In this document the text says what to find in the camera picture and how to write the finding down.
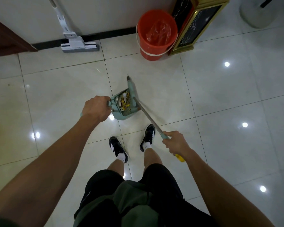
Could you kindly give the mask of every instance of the wooden door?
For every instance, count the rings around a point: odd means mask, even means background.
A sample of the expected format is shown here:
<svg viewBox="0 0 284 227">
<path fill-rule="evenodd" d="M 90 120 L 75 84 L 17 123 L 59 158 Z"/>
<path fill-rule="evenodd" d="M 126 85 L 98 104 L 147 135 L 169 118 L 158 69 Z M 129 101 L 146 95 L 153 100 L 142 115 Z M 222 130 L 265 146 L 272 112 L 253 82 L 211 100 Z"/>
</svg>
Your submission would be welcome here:
<svg viewBox="0 0 284 227">
<path fill-rule="evenodd" d="M 0 23 L 0 56 L 26 51 L 37 52 L 38 50 Z"/>
</svg>

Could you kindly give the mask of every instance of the bucket handle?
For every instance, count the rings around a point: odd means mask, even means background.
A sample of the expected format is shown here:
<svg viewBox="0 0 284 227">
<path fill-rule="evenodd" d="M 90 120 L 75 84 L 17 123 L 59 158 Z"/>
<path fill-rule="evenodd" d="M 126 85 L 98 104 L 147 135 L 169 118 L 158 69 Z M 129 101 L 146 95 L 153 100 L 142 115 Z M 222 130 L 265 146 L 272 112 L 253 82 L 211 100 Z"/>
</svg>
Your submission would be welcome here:
<svg viewBox="0 0 284 227">
<path fill-rule="evenodd" d="M 159 56 L 162 56 L 163 54 L 167 53 L 167 52 L 174 46 L 174 44 L 175 44 L 176 41 L 177 41 L 178 35 L 179 35 L 179 34 L 177 34 L 177 37 L 176 37 L 174 43 L 173 43 L 173 44 L 169 47 L 169 49 L 167 49 L 164 53 L 161 53 L 161 54 L 151 54 L 151 53 L 145 52 L 144 49 L 141 48 L 140 42 L 138 41 L 137 28 L 138 28 L 138 24 L 136 25 L 136 39 L 137 39 L 137 43 L 138 43 L 140 49 L 141 49 L 146 55 L 149 55 L 149 56 L 152 56 L 152 57 L 159 57 Z"/>
</svg>

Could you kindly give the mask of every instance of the hand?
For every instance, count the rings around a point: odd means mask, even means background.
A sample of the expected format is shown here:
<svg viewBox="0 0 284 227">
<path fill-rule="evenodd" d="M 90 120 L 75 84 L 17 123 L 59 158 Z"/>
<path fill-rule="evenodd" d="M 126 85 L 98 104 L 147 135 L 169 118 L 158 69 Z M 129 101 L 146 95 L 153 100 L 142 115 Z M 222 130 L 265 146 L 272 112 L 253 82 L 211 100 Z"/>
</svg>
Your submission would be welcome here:
<svg viewBox="0 0 284 227">
<path fill-rule="evenodd" d="M 110 115 L 110 107 L 107 106 L 107 102 L 110 100 L 108 96 L 95 96 L 85 102 L 82 110 L 82 116 L 92 115 L 98 122 L 103 122 Z"/>
<path fill-rule="evenodd" d="M 178 154 L 183 157 L 190 150 L 184 136 L 179 131 L 164 131 L 163 133 L 171 137 L 171 139 L 163 139 L 162 142 L 173 155 Z"/>
</svg>

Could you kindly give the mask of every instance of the white sock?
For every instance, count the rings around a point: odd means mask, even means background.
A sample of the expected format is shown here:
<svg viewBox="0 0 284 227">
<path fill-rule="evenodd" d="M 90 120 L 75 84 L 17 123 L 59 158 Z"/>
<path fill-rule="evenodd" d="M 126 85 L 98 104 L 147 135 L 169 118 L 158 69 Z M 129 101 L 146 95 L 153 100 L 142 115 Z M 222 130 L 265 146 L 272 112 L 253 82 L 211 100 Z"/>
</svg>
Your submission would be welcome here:
<svg viewBox="0 0 284 227">
<path fill-rule="evenodd" d="M 117 155 L 117 159 L 121 160 L 123 163 L 125 163 L 125 154 L 124 153 L 119 153 Z"/>
<path fill-rule="evenodd" d="M 144 142 L 142 144 L 142 147 L 143 147 L 144 151 L 146 151 L 146 149 L 151 148 L 151 143 L 150 142 Z"/>
</svg>

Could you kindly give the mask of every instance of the black marble panel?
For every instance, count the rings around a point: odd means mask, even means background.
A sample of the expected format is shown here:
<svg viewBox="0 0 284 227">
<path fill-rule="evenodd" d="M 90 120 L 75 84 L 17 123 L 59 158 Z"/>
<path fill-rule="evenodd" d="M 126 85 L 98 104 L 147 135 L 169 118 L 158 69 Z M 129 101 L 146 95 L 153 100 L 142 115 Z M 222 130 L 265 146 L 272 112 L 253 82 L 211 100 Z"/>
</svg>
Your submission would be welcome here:
<svg viewBox="0 0 284 227">
<path fill-rule="evenodd" d="M 212 19 L 212 17 L 216 14 L 216 12 L 220 9 L 221 6 L 222 5 L 218 5 L 215 7 L 200 10 L 196 18 L 189 26 L 184 37 L 180 41 L 178 48 L 191 44 L 197 38 L 200 32 L 204 29 L 204 27 L 208 24 L 208 22 Z"/>
<path fill-rule="evenodd" d="M 192 7 L 193 5 L 190 0 L 177 0 L 172 16 L 176 21 L 178 31 L 181 29 Z"/>
</svg>

